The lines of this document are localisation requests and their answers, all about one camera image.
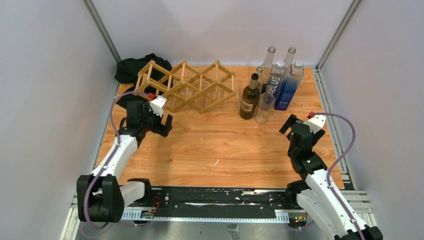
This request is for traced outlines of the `dark green wine bottle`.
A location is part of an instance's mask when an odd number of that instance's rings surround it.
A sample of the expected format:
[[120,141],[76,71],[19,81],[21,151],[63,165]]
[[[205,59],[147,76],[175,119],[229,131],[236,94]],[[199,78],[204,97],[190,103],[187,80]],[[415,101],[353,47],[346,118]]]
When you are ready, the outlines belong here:
[[260,96],[258,79],[259,75],[257,73],[253,73],[249,84],[242,91],[239,115],[244,120],[252,119],[255,114],[257,102]]

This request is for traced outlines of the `blue bottle silver cap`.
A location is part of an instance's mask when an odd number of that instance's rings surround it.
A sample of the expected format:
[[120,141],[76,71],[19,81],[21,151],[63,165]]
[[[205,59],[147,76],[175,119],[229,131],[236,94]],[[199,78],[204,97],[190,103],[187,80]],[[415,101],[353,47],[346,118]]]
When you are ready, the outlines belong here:
[[275,110],[286,111],[288,109],[304,75],[305,70],[302,60],[296,60],[288,67],[279,98],[274,104]]

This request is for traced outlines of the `blue bottle cork stopper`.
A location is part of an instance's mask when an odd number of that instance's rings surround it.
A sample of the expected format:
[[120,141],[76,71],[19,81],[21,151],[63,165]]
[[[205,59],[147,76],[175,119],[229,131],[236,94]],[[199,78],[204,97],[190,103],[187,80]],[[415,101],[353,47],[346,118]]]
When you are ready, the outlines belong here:
[[283,60],[279,60],[276,64],[272,65],[271,72],[269,74],[268,82],[266,85],[265,92],[269,92],[275,98],[273,108],[276,108],[277,100],[279,99],[282,88],[286,79],[286,63]]

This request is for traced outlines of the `clear bottle black label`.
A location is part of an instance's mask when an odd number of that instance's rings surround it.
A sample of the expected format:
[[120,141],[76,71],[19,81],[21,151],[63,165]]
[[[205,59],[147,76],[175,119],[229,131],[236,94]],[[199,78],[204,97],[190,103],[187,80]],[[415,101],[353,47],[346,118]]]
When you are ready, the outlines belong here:
[[285,58],[283,60],[285,63],[284,65],[285,68],[288,69],[291,66],[295,53],[296,53],[296,48],[294,46],[291,46],[288,48]]

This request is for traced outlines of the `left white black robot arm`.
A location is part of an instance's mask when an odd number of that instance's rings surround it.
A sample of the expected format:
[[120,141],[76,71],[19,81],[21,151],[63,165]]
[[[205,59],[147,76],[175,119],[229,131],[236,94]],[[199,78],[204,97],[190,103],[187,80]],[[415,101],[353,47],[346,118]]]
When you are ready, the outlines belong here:
[[152,185],[147,178],[131,178],[120,185],[119,178],[130,157],[138,150],[148,132],[167,137],[172,129],[172,115],[162,123],[167,99],[133,100],[126,106],[126,117],[115,126],[112,147],[101,163],[76,182],[78,217],[87,223],[118,223],[125,207],[137,202],[149,206],[153,201]]

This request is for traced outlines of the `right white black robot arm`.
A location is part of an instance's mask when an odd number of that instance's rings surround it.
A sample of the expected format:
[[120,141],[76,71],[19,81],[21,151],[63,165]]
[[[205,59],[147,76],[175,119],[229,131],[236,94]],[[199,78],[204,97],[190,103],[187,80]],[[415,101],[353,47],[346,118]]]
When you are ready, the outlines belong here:
[[327,112],[310,112],[303,121],[291,114],[280,133],[289,140],[287,155],[300,180],[287,185],[285,201],[292,209],[299,207],[309,214],[331,240],[382,240],[377,226],[369,226],[351,207],[331,177],[327,167],[313,151],[324,136]]

